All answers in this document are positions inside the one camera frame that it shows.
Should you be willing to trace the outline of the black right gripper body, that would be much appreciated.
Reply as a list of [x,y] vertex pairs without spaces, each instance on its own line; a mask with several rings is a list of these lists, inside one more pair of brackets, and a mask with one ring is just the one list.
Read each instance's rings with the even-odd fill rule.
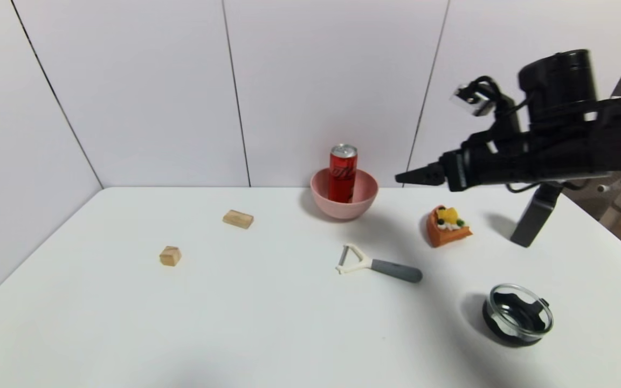
[[449,189],[466,191],[476,186],[528,183],[529,175],[515,157],[494,153],[486,142],[463,142],[439,158]]

